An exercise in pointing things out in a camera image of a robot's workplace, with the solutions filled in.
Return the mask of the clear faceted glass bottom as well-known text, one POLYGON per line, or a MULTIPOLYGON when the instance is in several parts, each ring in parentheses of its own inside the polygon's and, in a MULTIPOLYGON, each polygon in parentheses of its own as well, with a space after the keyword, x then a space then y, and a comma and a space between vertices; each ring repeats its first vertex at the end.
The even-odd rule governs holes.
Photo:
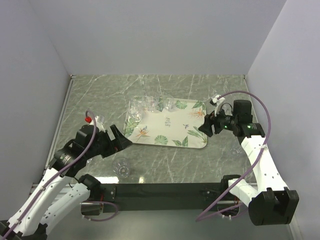
POLYGON ((118 157, 113 163, 113 172, 120 178, 127 178, 131 173, 130 161, 126 157, 118 157))

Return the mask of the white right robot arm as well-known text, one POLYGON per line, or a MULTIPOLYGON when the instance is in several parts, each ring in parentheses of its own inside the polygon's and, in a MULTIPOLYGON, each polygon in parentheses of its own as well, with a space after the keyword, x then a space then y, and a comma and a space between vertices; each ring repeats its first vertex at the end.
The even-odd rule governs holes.
POLYGON ((225 175, 220 182, 221 195, 215 202, 237 197, 247 206, 255 226, 290 224, 300 198, 296 190, 289 189, 277 170, 265 142, 267 136, 263 127, 253 122, 252 103, 234 100, 230 115, 223 110, 223 97, 211 99, 210 104, 215 109, 204 117, 199 131, 208 137, 223 130, 231 131, 249 159, 257 184, 256 188, 252 187, 243 175, 225 175))

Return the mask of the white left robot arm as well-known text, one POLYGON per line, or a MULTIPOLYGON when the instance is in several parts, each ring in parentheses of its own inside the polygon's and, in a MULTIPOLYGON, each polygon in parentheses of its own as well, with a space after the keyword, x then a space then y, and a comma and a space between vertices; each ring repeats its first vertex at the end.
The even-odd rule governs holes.
POLYGON ((89 159, 96 156, 106 158, 132 145, 115 125, 111 125, 110 129, 114 139, 110 139, 107 130, 97 127, 93 120, 91 124, 83 125, 75 138, 54 154, 43 178, 24 205, 10 219, 0 222, 2 239, 45 240, 54 226, 74 207, 100 197, 100 181, 86 174, 68 193, 54 201, 89 159))

